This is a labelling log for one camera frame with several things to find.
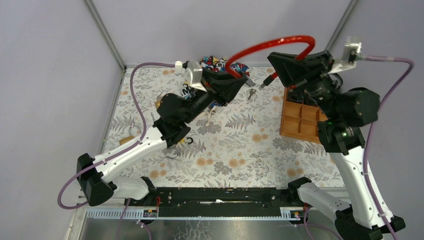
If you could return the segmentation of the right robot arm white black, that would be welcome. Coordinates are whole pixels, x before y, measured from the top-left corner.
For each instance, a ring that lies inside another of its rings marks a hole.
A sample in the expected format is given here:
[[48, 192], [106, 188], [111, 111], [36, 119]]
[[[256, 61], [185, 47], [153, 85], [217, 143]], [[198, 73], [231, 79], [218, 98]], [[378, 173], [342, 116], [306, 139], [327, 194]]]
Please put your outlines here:
[[287, 201], [315, 207], [334, 222], [343, 240], [381, 240], [406, 223], [392, 213], [378, 190], [368, 160], [369, 142], [361, 131], [378, 120], [380, 96], [364, 87], [343, 93], [331, 79], [354, 68], [361, 58], [359, 50], [350, 50], [341, 59], [328, 51], [302, 60], [287, 53], [268, 56], [283, 86], [289, 92], [306, 93], [326, 116], [317, 123], [319, 142], [334, 160], [350, 200], [339, 200], [302, 177], [288, 184]]

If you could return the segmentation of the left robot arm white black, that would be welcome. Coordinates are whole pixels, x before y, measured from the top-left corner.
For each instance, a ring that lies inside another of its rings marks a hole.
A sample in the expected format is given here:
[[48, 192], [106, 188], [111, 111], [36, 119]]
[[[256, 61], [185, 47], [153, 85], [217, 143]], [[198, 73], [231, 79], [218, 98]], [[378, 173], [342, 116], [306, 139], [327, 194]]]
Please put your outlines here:
[[85, 153], [77, 159], [77, 181], [89, 206], [101, 205], [111, 198], [138, 200], [148, 206], [155, 200], [156, 188], [148, 177], [127, 178], [120, 173], [135, 162], [181, 140], [190, 132], [188, 126], [212, 102], [230, 103], [248, 80], [245, 74], [235, 78], [227, 72], [203, 69], [200, 82], [205, 90], [197, 90], [190, 98], [168, 93], [157, 108], [159, 114], [144, 134], [104, 154], [91, 157]]

